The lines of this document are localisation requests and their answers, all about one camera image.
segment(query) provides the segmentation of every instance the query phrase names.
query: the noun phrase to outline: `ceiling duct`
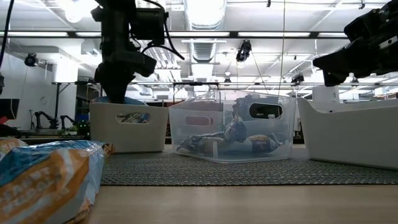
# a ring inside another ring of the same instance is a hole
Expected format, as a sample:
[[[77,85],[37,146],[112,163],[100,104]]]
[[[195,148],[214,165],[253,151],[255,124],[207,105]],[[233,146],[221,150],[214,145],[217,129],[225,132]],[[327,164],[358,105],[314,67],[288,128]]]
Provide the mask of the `ceiling duct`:
[[[189,30],[221,30],[226,0],[184,0],[185,19]],[[195,61],[210,62],[216,52],[216,43],[191,43]]]

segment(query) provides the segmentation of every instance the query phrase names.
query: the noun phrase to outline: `table surface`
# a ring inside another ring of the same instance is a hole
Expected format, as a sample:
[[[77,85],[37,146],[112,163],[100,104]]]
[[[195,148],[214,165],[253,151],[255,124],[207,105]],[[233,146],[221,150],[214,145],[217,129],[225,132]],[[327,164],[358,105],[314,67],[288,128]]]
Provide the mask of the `table surface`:
[[[398,185],[101,187],[81,223],[398,223]]]

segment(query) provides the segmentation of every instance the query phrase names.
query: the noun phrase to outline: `clear plastic bin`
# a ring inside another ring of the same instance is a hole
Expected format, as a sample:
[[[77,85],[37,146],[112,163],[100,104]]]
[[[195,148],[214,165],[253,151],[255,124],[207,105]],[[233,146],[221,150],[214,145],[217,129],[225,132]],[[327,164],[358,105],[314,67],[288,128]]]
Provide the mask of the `clear plastic bin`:
[[[287,159],[295,110],[295,98],[212,91],[169,108],[173,149],[215,162]]]

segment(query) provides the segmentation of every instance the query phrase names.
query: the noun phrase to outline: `white plastic bin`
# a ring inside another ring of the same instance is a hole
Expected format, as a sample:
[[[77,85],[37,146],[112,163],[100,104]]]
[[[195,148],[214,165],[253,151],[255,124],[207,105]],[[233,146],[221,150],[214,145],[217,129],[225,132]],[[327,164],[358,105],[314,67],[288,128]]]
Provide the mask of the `white plastic bin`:
[[[299,98],[298,108],[312,159],[398,169],[398,100],[341,104]]]
[[[148,123],[121,123],[120,114],[147,113]],[[160,152],[164,150],[168,108],[155,106],[92,103],[91,139],[115,146],[116,152]]]
[[[198,96],[169,108],[173,149],[216,162],[287,159],[295,108],[294,98],[247,91]]]

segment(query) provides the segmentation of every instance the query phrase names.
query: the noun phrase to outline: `gray woven mat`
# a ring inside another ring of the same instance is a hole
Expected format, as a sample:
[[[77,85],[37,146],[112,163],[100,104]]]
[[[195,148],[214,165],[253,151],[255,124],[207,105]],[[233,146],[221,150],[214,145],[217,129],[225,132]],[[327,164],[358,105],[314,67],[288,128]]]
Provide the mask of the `gray woven mat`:
[[[293,159],[281,161],[219,164],[170,152],[116,154],[108,159],[102,185],[398,184],[398,171],[318,162],[300,153],[294,155]]]

